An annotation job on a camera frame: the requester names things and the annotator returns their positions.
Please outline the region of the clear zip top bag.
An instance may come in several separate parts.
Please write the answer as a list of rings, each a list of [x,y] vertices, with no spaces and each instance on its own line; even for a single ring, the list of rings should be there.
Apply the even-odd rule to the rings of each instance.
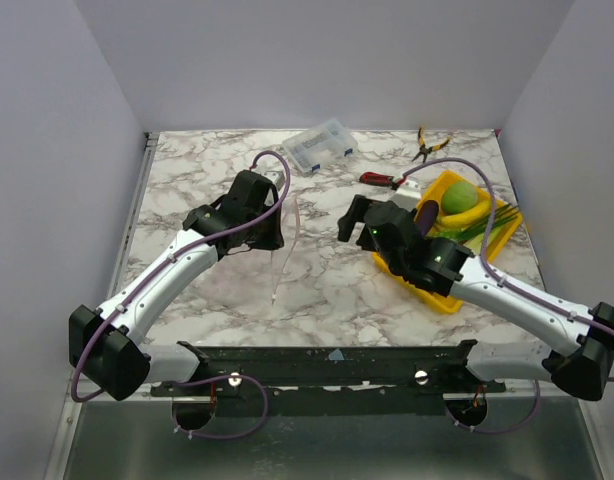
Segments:
[[[302,233],[299,200],[299,193],[290,194],[282,209],[283,247],[276,251],[247,251],[241,247],[195,282],[197,293],[207,306],[267,313],[279,302],[280,284],[289,273],[290,258]]]

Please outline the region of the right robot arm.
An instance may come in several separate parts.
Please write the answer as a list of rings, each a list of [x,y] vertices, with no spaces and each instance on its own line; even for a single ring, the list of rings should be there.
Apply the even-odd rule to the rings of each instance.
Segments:
[[[530,343],[478,343],[451,362],[447,379],[467,392],[482,380],[549,381],[582,400],[599,401],[614,362],[614,307],[567,301],[493,269],[469,248],[428,232],[435,201],[407,210],[357,195],[338,221],[338,238],[363,226],[357,245],[377,253],[395,276],[429,293],[463,300],[535,336]]]

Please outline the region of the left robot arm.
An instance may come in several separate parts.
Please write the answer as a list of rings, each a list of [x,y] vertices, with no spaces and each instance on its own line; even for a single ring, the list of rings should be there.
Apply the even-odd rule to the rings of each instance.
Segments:
[[[231,250],[283,247],[281,205],[289,185],[288,171],[239,172],[226,194],[188,212],[167,248],[127,287],[95,309],[73,311],[68,329],[75,375],[116,400],[154,382],[201,393],[209,380],[202,354],[183,342],[147,348],[146,335],[178,295]]]

